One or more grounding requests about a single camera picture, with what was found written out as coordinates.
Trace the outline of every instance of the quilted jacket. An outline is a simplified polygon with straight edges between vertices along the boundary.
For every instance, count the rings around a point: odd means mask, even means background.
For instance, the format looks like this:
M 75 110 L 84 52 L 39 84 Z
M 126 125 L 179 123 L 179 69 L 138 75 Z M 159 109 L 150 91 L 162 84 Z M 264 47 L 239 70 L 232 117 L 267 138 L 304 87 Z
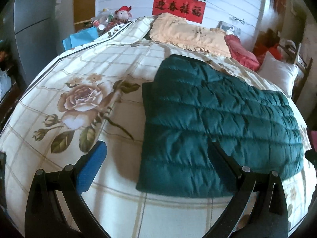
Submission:
M 297 121 L 286 97 L 181 55 L 142 86 L 146 123 L 137 189 L 181 197 L 230 195 L 207 156 L 207 139 L 254 172 L 282 180 L 303 166 Z

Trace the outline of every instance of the metal bolt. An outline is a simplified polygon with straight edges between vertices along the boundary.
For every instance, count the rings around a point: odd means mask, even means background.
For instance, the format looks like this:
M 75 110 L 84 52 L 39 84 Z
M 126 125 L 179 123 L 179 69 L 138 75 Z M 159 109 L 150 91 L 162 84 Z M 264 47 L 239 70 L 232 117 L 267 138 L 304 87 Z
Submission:
M 43 174 L 43 169 L 38 169 L 35 174 L 37 176 L 40 176 L 41 174 Z
M 272 174 L 273 174 L 275 177 L 277 177 L 277 176 L 278 176 L 278 172 L 277 172 L 277 171 L 275 171 L 275 170 L 273 170 L 273 171 L 272 171 Z
M 69 171 L 71 171 L 73 168 L 74 168 L 73 165 L 67 165 L 67 166 L 65 166 L 65 171 L 69 172 Z
M 246 172 L 246 173 L 249 173 L 251 171 L 250 167 L 248 166 L 243 166 L 242 167 L 242 171 Z

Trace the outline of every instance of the floral duvet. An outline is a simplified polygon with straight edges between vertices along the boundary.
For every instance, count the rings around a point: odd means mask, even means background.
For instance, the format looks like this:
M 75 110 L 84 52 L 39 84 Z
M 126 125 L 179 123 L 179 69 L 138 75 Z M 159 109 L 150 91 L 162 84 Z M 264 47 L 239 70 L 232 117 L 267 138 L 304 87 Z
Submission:
M 59 171 L 75 164 L 97 140 L 107 144 L 108 154 L 82 196 L 113 238 L 199 238 L 226 208 L 230 197 L 186 199 L 135 189 L 145 124 L 140 86 L 153 81 L 164 58 L 179 54 L 203 60 L 260 89 L 280 89 L 233 59 L 144 39 L 152 21 L 139 18 L 66 51 L 37 76 L 18 103 L 1 133 L 0 150 L 7 153 L 8 213 L 22 234 L 35 171 Z M 306 151 L 310 149 L 306 124 L 291 100 L 289 104 Z M 315 185 L 315 169 L 306 159 L 303 170 L 283 182 L 290 229 L 307 213 Z M 77 228 L 62 194 L 57 195 L 67 221 Z M 251 212 L 255 197 L 239 226 Z

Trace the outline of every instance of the wooden headboard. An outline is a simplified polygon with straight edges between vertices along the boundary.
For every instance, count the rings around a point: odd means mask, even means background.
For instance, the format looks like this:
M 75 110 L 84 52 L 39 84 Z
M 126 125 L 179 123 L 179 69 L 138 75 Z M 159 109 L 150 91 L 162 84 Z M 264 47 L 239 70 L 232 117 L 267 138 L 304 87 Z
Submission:
M 310 58 L 309 63 L 307 64 L 301 58 L 300 50 L 302 47 L 302 43 L 299 43 L 296 51 L 293 51 L 289 47 L 283 47 L 281 45 L 279 46 L 289 55 L 289 59 L 287 60 L 287 62 L 294 63 L 298 67 L 298 75 L 294 82 L 293 95 L 292 95 L 292 100 L 294 101 L 294 103 L 296 103 L 307 81 L 307 77 L 309 75 L 310 69 L 313 64 L 313 59 Z

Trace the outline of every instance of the gray refrigerator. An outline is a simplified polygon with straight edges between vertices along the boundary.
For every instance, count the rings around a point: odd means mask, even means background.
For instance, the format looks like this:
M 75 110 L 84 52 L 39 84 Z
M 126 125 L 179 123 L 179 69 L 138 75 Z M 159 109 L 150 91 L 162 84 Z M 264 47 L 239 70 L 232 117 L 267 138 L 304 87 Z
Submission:
M 10 42 L 25 87 L 57 56 L 54 6 L 55 0 L 10 0 L 0 14 L 0 39 Z

